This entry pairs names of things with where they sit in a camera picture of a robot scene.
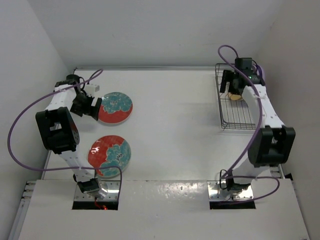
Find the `orange plate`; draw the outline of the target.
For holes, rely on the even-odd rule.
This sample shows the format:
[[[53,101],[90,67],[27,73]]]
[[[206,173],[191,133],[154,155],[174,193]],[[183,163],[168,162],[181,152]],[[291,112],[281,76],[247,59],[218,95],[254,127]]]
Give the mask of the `orange plate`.
[[[227,95],[231,101],[241,101],[243,98],[239,94],[239,91],[234,88],[234,86],[230,83],[228,86]]]

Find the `lavender plate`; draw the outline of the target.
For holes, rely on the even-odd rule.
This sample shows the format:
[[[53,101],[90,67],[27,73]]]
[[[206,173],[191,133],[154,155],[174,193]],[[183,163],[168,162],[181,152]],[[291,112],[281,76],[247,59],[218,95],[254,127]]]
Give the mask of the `lavender plate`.
[[[263,80],[266,80],[266,74],[264,68],[260,65],[260,76],[263,78]]]
[[[255,71],[255,74],[258,76],[262,76],[263,75],[263,71],[262,68],[259,65],[253,65],[253,70]]]

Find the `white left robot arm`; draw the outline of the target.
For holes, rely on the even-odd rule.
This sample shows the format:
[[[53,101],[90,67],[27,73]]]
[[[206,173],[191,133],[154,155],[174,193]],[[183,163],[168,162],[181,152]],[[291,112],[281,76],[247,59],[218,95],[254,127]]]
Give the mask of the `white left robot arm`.
[[[80,134],[72,118],[90,116],[98,120],[102,104],[101,98],[95,98],[99,91],[97,85],[79,86],[82,77],[69,74],[54,87],[54,96],[45,110],[37,112],[36,123],[44,147],[59,155],[73,171],[73,179],[80,191],[99,198],[101,186],[86,157],[80,151]]]

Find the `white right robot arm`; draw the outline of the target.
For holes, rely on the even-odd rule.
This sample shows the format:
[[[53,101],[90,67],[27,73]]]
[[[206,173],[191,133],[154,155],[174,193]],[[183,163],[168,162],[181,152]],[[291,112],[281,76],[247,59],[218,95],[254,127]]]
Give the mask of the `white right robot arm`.
[[[252,58],[236,57],[235,70],[224,70],[222,75],[220,91],[229,85],[229,93],[241,96],[256,126],[250,146],[244,150],[247,159],[226,172],[227,191],[245,189],[262,172],[286,163],[296,136],[295,129],[287,127],[275,112],[265,81],[252,65]]]

